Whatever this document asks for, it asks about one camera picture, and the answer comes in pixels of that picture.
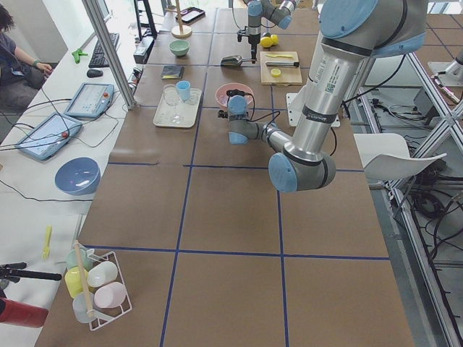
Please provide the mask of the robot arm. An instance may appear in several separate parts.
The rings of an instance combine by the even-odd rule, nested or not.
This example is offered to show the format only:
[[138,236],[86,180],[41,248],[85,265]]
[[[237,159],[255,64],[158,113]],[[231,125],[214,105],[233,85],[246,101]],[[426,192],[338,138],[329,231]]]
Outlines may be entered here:
[[425,41],[427,10],[426,1],[326,1],[309,77],[298,93],[302,105],[294,134],[285,134],[272,122],[252,121],[244,94],[230,90],[230,143],[267,142],[275,150],[268,173],[280,192],[330,184],[336,166],[322,146],[360,62],[419,49]]
[[250,61],[257,62],[258,44],[260,42],[262,19],[265,18],[272,24],[287,29],[292,21],[292,13],[297,8],[299,1],[282,1],[277,7],[271,1],[245,1],[247,5],[247,24],[237,31],[237,40],[242,41],[247,37],[250,44]]

